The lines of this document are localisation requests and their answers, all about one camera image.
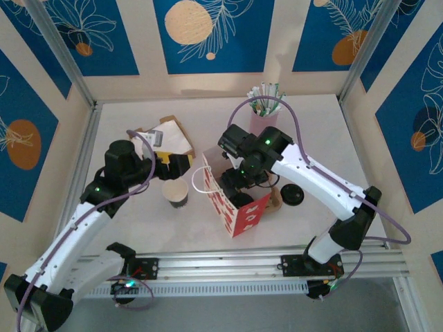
white table surface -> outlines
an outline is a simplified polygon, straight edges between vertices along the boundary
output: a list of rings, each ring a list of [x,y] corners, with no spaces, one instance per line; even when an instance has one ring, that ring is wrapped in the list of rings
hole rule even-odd
[[[111,142],[127,139],[126,129],[149,129],[159,119],[174,114],[195,147],[197,159],[184,178],[190,187],[188,204],[174,209],[161,194],[162,181],[154,179],[143,194],[131,197],[86,249],[84,255],[101,253],[118,241],[136,252],[183,252],[234,250],[308,244],[312,237],[335,222],[335,216],[317,199],[305,193],[297,207],[282,208],[262,217],[260,223],[231,239],[205,194],[192,189],[190,177],[201,166],[202,151],[215,146],[226,128],[232,110],[244,98],[157,100],[103,105],[87,181],[104,165],[104,153]],[[368,187],[335,95],[288,97],[295,110],[307,153],[349,182]],[[250,108],[245,106],[235,123],[248,129]],[[288,111],[278,118],[277,127],[296,141],[296,130]],[[280,181],[282,187],[287,181]],[[202,175],[196,184],[203,188]],[[368,235],[385,236],[377,217]]]

paper cup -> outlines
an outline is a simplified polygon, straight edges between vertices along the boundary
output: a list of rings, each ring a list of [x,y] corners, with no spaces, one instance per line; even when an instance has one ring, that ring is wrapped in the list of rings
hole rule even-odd
[[[161,193],[176,209],[182,208],[188,202],[188,184],[182,178],[166,180]]]

white wall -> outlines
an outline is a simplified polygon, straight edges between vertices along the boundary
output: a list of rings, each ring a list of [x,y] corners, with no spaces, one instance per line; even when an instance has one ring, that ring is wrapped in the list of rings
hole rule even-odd
[[[383,192],[381,207],[400,221],[413,238],[409,246],[401,249],[428,313],[432,331],[441,331],[443,325],[443,285],[430,257],[443,246],[443,201],[417,214],[412,213],[375,113],[442,22],[443,2],[425,0],[368,94],[358,83],[345,104],[363,168],[369,181]],[[402,238],[392,229],[390,234]]]
[[[292,73],[310,3],[275,0],[263,73],[168,75],[152,1],[117,0],[140,75],[85,80],[98,100],[243,96],[261,81],[288,95],[338,93],[347,71]]]
[[[75,89],[71,90],[68,100],[64,99],[1,10],[0,31],[0,49],[59,120],[25,220],[21,223],[0,213],[0,261],[8,264],[4,282],[10,273],[22,274],[52,241],[89,117],[89,108]],[[0,330],[8,331],[14,321],[15,314],[2,283]]]

pink cup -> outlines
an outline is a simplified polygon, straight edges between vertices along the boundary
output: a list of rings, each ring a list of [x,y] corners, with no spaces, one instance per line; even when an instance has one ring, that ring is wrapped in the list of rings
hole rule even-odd
[[[278,113],[270,116],[258,116],[251,110],[251,121],[249,122],[249,132],[259,136],[266,127],[275,127],[277,125]]]

purple cable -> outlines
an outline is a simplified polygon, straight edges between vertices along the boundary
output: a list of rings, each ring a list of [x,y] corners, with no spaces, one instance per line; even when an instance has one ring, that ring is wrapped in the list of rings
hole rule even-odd
[[[124,280],[132,280],[133,282],[138,282],[139,284],[142,284],[142,285],[143,285],[144,287],[146,287],[146,289],[151,293],[151,300],[154,299],[154,293],[152,292],[152,289],[151,289],[151,288],[150,288],[145,282],[142,282],[141,280],[139,280],[139,279],[137,279],[137,278],[127,277],[127,276],[124,276],[124,275],[116,275],[116,276],[114,276],[114,277],[109,278],[109,279],[108,279],[108,282],[110,282],[110,281],[112,281],[112,280],[122,280],[122,279],[124,279]],[[116,301],[116,298],[117,298],[117,292],[114,293],[114,297],[112,298],[112,300],[113,300],[116,304],[119,304],[119,303]],[[130,311],[144,311],[144,310],[147,310],[147,309],[150,308],[150,304],[146,304],[146,305],[144,305],[144,306],[138,306],[138,307],[135,307],[135,308],[131,308],[131,307],[129,307],[129,306],[121,306],[121,305],[118,305],[118,308],[125,309],[125,310],[130,310]]]
[[[151,165],[151,170],[149,175],[147,176],[145,182],[143,182],[141,185],[139,185],[136,189],[132,190],[131,192],[128,192],[127,194],[123,194],[117,197],[114,197],[113,199],[108,199],[106,201],[101,202],[100,204],[97,204],[96,206],[92,207],[91,209],[89,209],[87,212],[85,212],[75,223],[75,226],[79,226],[90,214],[92,214],[93,212],[97,211],[98,209],[104,207],[105,205],[108,205],[110,203],[114,203],[116,201],[119,201],[121,199],[127,199],[132,195],[137,194],[139,191],[141,191],[144,187],[149,185],[149,181],[152,179],[152,177],[154,176],[154,171],[155,171],[155,158],[154,158],[154,151],[151,148],[151,145],[149,144],[149,142],[139,133],[137,133],[136,131],[132,131],[132,130],[126,130],[126,133],[128,133],[131,136],[137,136],[138,138],[140,138],[143,142],[143,144],[146,145],[148,151],[150,152],[152,158],[152,165]],[[44,271],[44,269],[48,266],[49,262],[51,261],[51,259],[54,257],[55,253],[60,249],[60,247],[62,246],[62,244],[66,241],[66,239],[69,237],[69,235],[74,231],[73,228],[69,228],[69,230],[64,233],[63,237],[57,242],[57,244],[54,246],[54,249],[51,250],[51,252],[49,253],[49,255],[47,256],[47,258],[43,261],[42,266],[40,266],[40,270]],[[23,315],[23,310],[25,307],[25,303],[28,300],[29,294],[31,292],[31,290],[33,289],[33,286],[35,285],[35,283],[37,282],[37,280],[40,278],[40,276],[42,275],[41,272],[37,272],[35,273],[35,276],[33,277],[33,279],[31,280],[31,282],[29,283],[28,288],[26,289],[21,301],[20,301],[20,305],[19,308],[17,310],[17,332],[21,332],[21,328],[20,328],[20,323],[21,323],[21,317]]]
[[[235,114],[246,104],[248,104],[249,102],[253,102],[254,100],[258,100],[258,99],[269,99],[269,100],[275,100],[277,102],[279,102],[280,104],[283,104],[291,113],[292,118],[294,123],[296,124],[296,131],[297,131],[297,142],[298,142],[298,146],[300,148],[300,153],[302,155],[303,160],[305,161],[305,163],[307,163],[308,165],[310,165],[310,160],[308,159],[308,155],[305,152],[305,149],[303,148],[303,143],[302,143],[302,135],[300,132],[300,125],[298,124],[298,119],[296,116],[296,113],[294,112],[294,110],[291,108],[291,106],[277,98],[277,97],[273,97],[270,95],[261,95],[261,96],[257,96],[257,97],[252,97],[249,98],[247,100],[245,100],[244,102],[242,102],[240,105],[238,105],[234,111],[232,112],[232,114],[230,115],[229,121],[228,121],[228,127],[230,126],[230,124],[233,121],[233,118],[235,116]],[[317,173],[319,173],[322,177],[326,178],[327,180],[333,182],[333,184],[337,185],[338,187],[340,187],[342,190],[344,190],[345,192],[347,192],[349,195],[351,195],[353,193],[353,191],[351,189],[349,189],[348,187],[346,187],[345,185],[343,185],[342,183],[338,182],[335,178],[333,178],[332,176],[330,176],[329,174],[325,173],[323,170],[319,169],[317,166],[312,165],[311,168],[316,171]],[[383,238],[383,237],[366,237],[365,239],[367,240],[379,240],[379,241],[387,241],[387,242],[391,242],[391,243],[399,243],[399,244],[410,244],[411,242],[411,237],[409,235],[409,233],[398,223],[396,222],[391,216],[389,216],[387,213],[385,213],[383,210],[379,209],[377,206],[375,206],[374,204],[372,204],[371,202],[368,202],[367,200],[365,200],[363,197],[360,197],[359,195],[356,195],[355,198],[362,202],[363,204],[365,204],[366,206],[368,206],[369,208],[373,209],[375,212],[377,212],[378,214],[380,214],[382,217],[386,218],[391,224],[393,224],[396,229],[398,229],[405,237],[406,240],[396,240],[396,239],[391,239],[391,238]]]

